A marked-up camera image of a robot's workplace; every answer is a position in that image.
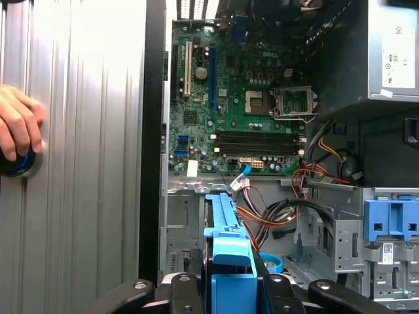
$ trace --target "yellow wire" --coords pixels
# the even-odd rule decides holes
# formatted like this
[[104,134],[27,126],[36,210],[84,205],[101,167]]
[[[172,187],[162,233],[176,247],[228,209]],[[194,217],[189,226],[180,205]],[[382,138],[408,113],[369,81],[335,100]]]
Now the yellow wire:
[[331,154],[334,154],[337,158],[339,158],[339,160],[342,162],[343,158],[337,153],[337,151],[335,151],[333,148],[327,146],[324,142],[323,142],[323,138],[321,138],[319,140],[318,146],[325,150],[326,152],[330,152]]
[[290,221],[292,221],[292,220],[295,218],[295,215],[293,215],[293,216],[291,216],[291,218],[290,218],[288,221],[285,221],[285,222],[272,222],[272,221],[265,220],[265,219],[263,219],[263,218],[261,218],[261,217],[258,217],[258,216],[256,216],[256,215],[254,215],[251,211],[248,211],[248,210],[247,210],[247,209],[245,209],[244,207],[241,207],[241,206],[237,206],[237,205],[236,205],[236,208],[237,208],[239,211],[243,211],[243,212],[245,212],[247,216],[250,216],[250,217],[252,217],[253,219],[258,220],[259,222],[263,222],[263,223],[265,223],[265,224],[271,224],[271,225],[273,225],[273,226],[283,226],[284,224],[288,224]]

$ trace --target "round black object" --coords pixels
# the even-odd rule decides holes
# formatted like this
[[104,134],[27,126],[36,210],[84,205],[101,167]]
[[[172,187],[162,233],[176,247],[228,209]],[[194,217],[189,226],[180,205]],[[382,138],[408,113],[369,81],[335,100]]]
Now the round black object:
[[15,162],[10,162],[6,159],[3,152],[0,150],[0,175],[6,177],[19,177],[27,173],[35,163],[36,153],[31,149],[24,157],[17,157]]

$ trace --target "white pci slot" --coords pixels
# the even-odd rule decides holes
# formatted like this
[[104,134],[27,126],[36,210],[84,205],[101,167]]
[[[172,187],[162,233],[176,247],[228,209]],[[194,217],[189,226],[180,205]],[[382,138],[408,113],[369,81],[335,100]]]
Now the white pci slot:
[[185,88],[183,95],[189,97],[191,95],[192,82],[192,41],[187,41],[185,45]]

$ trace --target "vent slot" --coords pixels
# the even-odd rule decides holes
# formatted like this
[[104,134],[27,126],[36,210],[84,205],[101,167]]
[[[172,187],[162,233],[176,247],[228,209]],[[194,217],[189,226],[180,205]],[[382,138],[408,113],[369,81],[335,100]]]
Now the vent slot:
[[177,253],[170,253],[170,273],[177,271]]

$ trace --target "blue sata port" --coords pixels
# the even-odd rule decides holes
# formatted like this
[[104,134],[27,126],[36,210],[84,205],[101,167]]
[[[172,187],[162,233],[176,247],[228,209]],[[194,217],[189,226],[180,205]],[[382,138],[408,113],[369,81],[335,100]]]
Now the blue sata port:
[[175,156],[188,156],[188,151],[183,149],[175,149],[173,152],[173,155]]

